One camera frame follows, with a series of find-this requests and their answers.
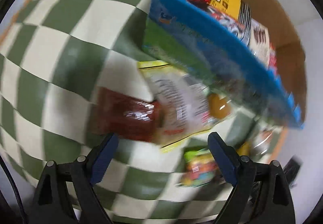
silver screw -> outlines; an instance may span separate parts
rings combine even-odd
[[[86,159],[85,156],[79,156],[77,160],[78,160],[78,162],[84,162],[85,159]]]
[[[247,157],[247,156],[241,156],[240,159],[242,162],[245,162],[245,163],[249,162],[249,160],[250,160],[249,157]]]
[[[273,160],[273,165],[274,166],[280,166],[280,163],[277,160]]]
[[[53,160],[49,160],[46,165],[47,166],[53,166],[54,165],[54,161]]]

checkered tablecloth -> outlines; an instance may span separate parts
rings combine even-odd
[[[89,132],[96,88],[151,101],[136,68],[150,0],[31,0],[0,46],[0,153],[34,186],[46,161],[87,155],[102,137]],[[218,124],[223,138],[234,118]],[[121,139],[95,192],[113,221],[173,223],[213,219],[227,184],[177,187],[184,147],[205,147],[207,133],[168,153]],[[71,196],[76,195],[68,183]]]

green and white checkered cloth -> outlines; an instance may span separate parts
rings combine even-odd
[[[151,101],[136,67],[150,0],[32,0],[0,47],[0,153],[34,186],[46,161],[87,155],[102,137],[88,131],[96,88]],[[234,118],[215,126],[226,137]],[[184,147],[206,146],[207,133],[168,153],[121,139],[94,187],[113,221],[162,224],[214,219],[227,184],[178,187]],[[76,198],[73,185],[68,184]]]

black cable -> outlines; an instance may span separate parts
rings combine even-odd
[[[18,207],[19,207],[19,210],[20,210],[22,223],[23,224],[28,224],[27,215],[25,213],[24,206],[22,204],[18,188],[17,188],[16,183],[14,182],[14,179],[12,178],[12,175],[10,174],[10,172],[9,172],[9,170],[8,170],[6,164],[5,164],[5,162],[4,162],[4,160],[2,159],[1,156],[0,156],[0,166],[2,167],[5,175],[7,176],[8,180],[9,180],[11,186],[12,186],[12,189],[14,191],[14,194],[15,194],[15,197],[16,197],[16,200],[17,200],[17,204],[18,204]]]

cardboard box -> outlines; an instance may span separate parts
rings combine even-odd
[[[305,54],[277,0],[243,0],[266,26],[276,47],[280,77],[235,36],[186,0],[152,0],[143,50],[200,78],[214,88],[233,81],[226,93],[276,124],[300,127],[306,114]]]

